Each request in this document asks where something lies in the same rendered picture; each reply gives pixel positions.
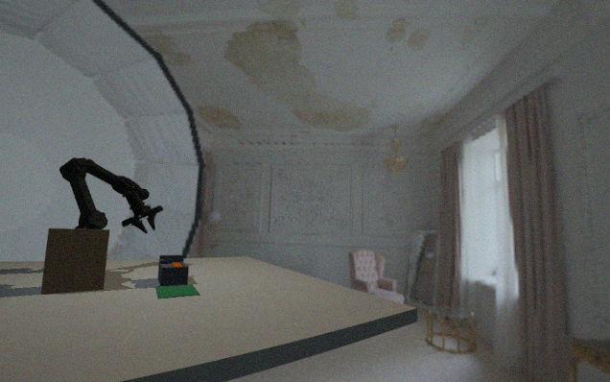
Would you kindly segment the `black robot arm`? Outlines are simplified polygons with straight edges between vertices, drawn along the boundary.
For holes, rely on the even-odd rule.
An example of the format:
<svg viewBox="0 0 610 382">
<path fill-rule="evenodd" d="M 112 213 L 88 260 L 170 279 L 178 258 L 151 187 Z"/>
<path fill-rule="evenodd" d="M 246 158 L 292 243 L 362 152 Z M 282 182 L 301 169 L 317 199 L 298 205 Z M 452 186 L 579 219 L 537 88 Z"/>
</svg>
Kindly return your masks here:
<svg viewBox="0 0 610 382">
<path fill-rule="evenodd" d="M 87 187 L 85 180 L 87 173 L 109 183 L 113 190 L 122 194 L 123 198 L 126 197 L 129 205 L 144 201 L 150 195 L 148 190 L 141 189 L 140 185 L 133 180 L 125 176 L 113 175 L 92 159 L 72 158 L 59 167 L 59 170 L 62 177 L 70 182 L 81 212 L 79 225 L 75 229 L 103 229 L 107 226 L 108 219 L 105 213 L 96 209 Z"/>
</svg>

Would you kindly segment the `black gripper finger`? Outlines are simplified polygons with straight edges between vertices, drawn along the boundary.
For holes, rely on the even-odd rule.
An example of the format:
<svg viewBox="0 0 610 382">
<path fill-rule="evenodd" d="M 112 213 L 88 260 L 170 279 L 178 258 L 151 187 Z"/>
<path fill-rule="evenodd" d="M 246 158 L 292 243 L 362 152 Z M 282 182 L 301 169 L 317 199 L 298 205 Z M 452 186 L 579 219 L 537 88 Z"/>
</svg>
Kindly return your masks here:
<svg viewBox="0 0 610 382">
<path fill-rule="evenodd" d="M 137 222 L 137 223 L 135 223 L 135 224 L 132 224 L 132 226 L 135 226 L 135 227 L 140 228 L 140 229 L 141 229 L 142 231 L 144 231 L 144 233 L 146 233 L 146 234 L 148 233 L 148 232 L 146 231 L 146 229 L 144 228 L 144 226 L 143 226 L 142 220 L 141 220 L 141 221 L 139 221 L 139 222 Z"/>
<path fill-rule="evenodd" d="M 156 215 L 156 213 L 155 213 L 154 215 L 152 215 L 151 217 L 148 217 L 148 218 L 147 218 L 147 220 L 148 220 L 148 222 L 150 223 L 150 225 L 151 225 L 151 227 L 152 227 L 152 229 L 153 229 L 153 230 L 155 230 L 155 223 L 154 223 L 154 218 L 155 218 L 155 215 Z"/>
</svg>

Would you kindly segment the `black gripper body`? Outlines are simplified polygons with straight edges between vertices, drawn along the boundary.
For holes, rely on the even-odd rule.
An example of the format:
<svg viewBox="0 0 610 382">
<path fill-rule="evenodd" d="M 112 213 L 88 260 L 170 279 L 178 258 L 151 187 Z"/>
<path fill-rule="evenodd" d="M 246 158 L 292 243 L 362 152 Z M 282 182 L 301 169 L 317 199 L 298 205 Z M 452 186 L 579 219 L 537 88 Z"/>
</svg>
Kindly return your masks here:
<svg viewBox="0 0 610 382">
<path fill-rule="evenodd" d="M 122 227 L 126 227 L 129 224 L 135 224 L 135 223 L 140 221 L 139 219 L 141 219 L 141 218 L 143 218 L 145 216 L 151 217 L 155 213 L 159 213 L 159 212 L 163 211 L 163 208 L 161 206 L 155 207 L 154 209 L 148 211 L 145 208 L 144 203 L 142 203 L 142 201 L 139 202 L 139 203 L 135 203 L 135 204 L 130 205 L 129 209 L 131 209 L 132 212 L 134 213 L 134 215 L 133 215 L 134 218 L 130 217 L 130 218 L 126 219 L 125 221 L 122 221 L 122 223 L 121 223 Z M 144 215 L 143 215 L 143 213 L 144 213 Z"/>
</svg>

